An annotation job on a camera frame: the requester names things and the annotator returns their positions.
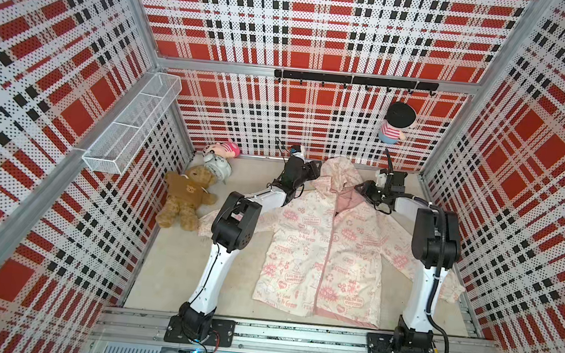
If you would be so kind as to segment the cream pink printed jacket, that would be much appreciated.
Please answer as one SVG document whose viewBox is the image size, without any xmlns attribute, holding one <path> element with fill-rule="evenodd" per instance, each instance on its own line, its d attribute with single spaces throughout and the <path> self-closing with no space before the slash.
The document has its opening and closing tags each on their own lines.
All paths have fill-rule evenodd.
<svg viewBox="0 0 565 353">
<path fill-rule="evenodd" d="M 349 159 L 329 159 L 312 190 L 262 212 L 255 230 L 273 238 L 252 299 L 295 316 L 377 327 L 384 266 L 412 279 L 415 259 L 411 235 L 355 191 L 362 182 Z"/>
</svg>

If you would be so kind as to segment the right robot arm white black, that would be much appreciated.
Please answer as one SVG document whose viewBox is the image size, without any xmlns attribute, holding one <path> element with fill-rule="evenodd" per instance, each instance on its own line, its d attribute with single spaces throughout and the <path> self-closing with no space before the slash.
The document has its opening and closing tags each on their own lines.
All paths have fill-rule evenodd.
<svg viewBox="0 0 565 353">
<path fill-rule="evenodd" d="M 375 180 L 355 187 L 374 209 L 385 215 L 397 213 L 414 223 L 411 254 L 416 268 L 410 299 L 385 353 L 434 353 L 433 332 L 438 329 L 433 315 L 444 280 L 460 259 L 458 217 L 416 195 L 405 192 L 406 172 L 387 168 Z"/>
</svg>

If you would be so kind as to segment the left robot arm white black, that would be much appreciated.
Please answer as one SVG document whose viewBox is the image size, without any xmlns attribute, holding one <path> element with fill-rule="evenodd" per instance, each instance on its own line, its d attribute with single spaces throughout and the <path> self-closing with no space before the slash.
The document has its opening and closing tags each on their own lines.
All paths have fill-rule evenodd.
<svg viewBox="0 0 565 353">
<path fill-rule="evenodd" d="M 261 215 L 288 205 L 305 185 L 320 177 L 322 162 L 307 160 L 302 146 L 289 150 L 282 173 L 266 188 L 250 195 L 232 192 L 211 226 L 210 257 L 196 289 L 177 313 L 183 335 L 204 342 L 213 330 L 220 290 L 241 250 L 253 238 Z"/>
</svg>

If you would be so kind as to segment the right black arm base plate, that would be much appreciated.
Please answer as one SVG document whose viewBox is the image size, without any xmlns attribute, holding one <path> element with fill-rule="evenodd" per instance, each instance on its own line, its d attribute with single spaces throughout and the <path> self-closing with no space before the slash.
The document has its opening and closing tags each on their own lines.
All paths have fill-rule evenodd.
<svg viewBox="0 0 565 353">
<path fill-rule="evenodd" d="M 368 353 L 434 353 L 430 341 L 409 342 L 392 333 L 367 333 L 366 349 Z"/>
</svg>

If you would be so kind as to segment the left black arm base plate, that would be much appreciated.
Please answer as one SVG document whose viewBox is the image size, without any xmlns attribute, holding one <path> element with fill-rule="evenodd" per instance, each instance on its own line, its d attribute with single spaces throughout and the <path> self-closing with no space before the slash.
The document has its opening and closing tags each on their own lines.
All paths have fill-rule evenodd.
<svg viewBox="0 0 565 353">
<path fill-rule="evenodd" d="M 170 318 L 163 340 L 178 344 L 200 341 L 206 346 L 228 348 L 232 346 L 236 325 L 236 321 L 229 319 L 214 318 L 199 322 L 188 321 L 175 315 Z"/>
</svg>

